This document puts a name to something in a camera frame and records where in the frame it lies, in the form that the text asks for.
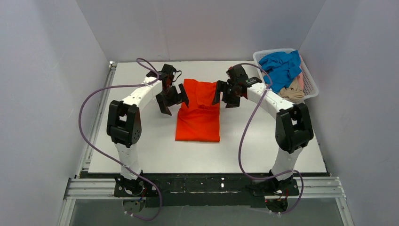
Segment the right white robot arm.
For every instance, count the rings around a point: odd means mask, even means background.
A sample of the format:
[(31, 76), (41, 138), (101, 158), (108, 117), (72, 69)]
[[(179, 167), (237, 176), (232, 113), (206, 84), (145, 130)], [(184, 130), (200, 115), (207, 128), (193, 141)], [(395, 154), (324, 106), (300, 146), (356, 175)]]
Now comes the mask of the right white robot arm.
[(276, 122), (275, 139), (278, 153), (269, 176), (259, 178), (252, 188), (262, 188), (275, 192), (283, 190), (292, 180), (294, 167), (302, 150), (314, 138), (309, 109), (306, 104), (294, 104), (271, 89), (257, 77), (248, 77), (243, 64), (237, 64), (227, 70), (227, 81), (217, 81), (212, 104), (220, 102), (226, 108), (240, 106), (241, 98), (256, 103), (256, 109), (264, 109)]

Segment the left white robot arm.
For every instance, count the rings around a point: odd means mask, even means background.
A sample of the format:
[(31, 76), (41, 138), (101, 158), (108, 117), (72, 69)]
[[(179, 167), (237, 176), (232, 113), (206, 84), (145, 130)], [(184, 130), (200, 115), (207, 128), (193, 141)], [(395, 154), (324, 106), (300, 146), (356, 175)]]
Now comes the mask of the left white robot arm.
[(141, 115), (152, 99), (156, 99), (162, 114), (171, 115), (169, 107), (184, 103), (189, 104), (183, 84), (174, 85), (179, 71), (172, 65), (164, 64), (158, 72), (148, 72), (142, 85), (129, 96), (109, 105), (107, 135), (115, 144), (121, 167), (118, 180), (121, 189), (129, 194), (137, 194), (145, 189), (144, 182), (138, 177), (142, 169), (138, 160), (136, 144), (142, 134)]

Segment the orange t shirt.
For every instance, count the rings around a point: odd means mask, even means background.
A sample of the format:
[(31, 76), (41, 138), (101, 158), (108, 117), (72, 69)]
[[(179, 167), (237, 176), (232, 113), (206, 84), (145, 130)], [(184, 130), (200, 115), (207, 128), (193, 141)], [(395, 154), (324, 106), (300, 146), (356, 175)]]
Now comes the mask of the orange t shirt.
[(182, 104), (177, 114), (176, 141), (220, 142), (220, 105), (213, 105), (216, 83), (185, 79), (189, 105)]

